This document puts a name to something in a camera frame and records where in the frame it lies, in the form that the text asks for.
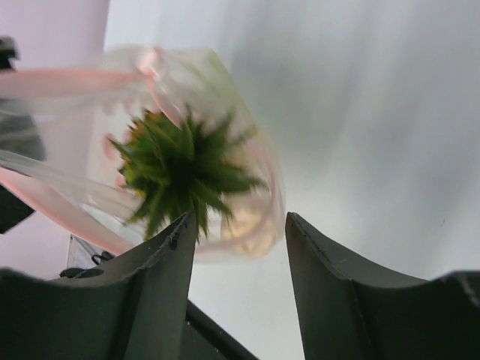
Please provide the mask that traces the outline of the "clear zip top bag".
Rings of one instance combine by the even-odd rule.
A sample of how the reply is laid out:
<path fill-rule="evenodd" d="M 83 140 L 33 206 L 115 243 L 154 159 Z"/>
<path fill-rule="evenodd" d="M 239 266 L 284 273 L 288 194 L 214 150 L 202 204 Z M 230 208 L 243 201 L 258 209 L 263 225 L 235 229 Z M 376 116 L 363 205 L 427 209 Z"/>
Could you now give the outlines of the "clear zip top bag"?
<path fill-rule="evenodd" d="M 115 255 L 186 212 L 199 260 L 263 257 L 283 236 L 275 157 L 211 49 L 2 71 L 1 183 Z"/>

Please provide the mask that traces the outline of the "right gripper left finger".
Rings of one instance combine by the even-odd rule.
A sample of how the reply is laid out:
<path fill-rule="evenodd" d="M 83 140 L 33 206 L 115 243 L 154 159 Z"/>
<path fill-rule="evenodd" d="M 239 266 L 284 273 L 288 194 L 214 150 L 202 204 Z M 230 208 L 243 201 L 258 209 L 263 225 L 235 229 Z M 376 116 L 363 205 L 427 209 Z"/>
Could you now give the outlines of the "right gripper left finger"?
<path fill-rule="evenodd" d="M 1 270 L 3 359 L 176 359 L 197 224 L 183 214 L 153 239 L 76 277 Z"/>

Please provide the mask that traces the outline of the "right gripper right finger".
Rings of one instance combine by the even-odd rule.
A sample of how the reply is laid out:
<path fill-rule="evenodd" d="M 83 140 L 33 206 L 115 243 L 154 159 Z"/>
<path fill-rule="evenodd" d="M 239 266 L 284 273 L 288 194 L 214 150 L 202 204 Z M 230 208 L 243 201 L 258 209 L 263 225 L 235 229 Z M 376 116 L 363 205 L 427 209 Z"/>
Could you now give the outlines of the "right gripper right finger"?
<path fill-rule="evenodd" d="M 381 266 L 286 216 L 306 359 L 477 359 L 479 273 L 423 280 Z"/>

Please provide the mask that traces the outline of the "orange toy pineapple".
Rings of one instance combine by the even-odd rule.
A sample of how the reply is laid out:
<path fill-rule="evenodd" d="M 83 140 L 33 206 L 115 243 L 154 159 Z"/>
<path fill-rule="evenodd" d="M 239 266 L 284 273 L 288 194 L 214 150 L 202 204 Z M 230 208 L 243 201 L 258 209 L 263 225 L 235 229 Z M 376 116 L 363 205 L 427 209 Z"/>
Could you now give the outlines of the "orange toy pineapple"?
<path fill-rule="evenodd" d="M 143 238 L 149 240 L 167 221 L 192 211 L 197 235 L 207 235 L 209 210 L 232 219 L 228 196 L 266 188 L 264 180 L 231 158 L 256 132 L 251 127 L 231 136 L 234 116 L 229 111 L 208 128 L 207 121 L 195 119 L 191 109 L 179 125 L 163 112 L 146 109 L 142 117 L 133 118 L 128 140 L 111 139 L 109 144 L 122 160 L 121 188 L 141 199 L 123 224 L 145 221 Z"/>

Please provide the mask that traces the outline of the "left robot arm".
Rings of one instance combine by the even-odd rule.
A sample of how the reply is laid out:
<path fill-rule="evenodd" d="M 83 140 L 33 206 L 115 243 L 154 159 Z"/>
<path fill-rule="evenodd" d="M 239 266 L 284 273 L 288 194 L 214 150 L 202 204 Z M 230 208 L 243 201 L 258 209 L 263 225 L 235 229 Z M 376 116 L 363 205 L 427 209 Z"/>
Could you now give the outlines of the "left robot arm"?
<path fill-rule="evenodd" d="M 11 59 L 18 59 L 14 39 L 1 36 L 1 71 L 13 70 Z M 32 117 L 1 116 L 1 135 L 14 135 L 21 131 L 33 131 L 35 128 Z M 27 139 L 2 139 L 1 149 L 9 152 L 19 152 L 21 155 L 32 155 L 37 160 L 45 158 L 44 145 L 35 133 Z M 1 186 L 1 234 L 5 234 L 25 219 L 30 217 L 35 210 L 26 205 L 22 200 Z"/>

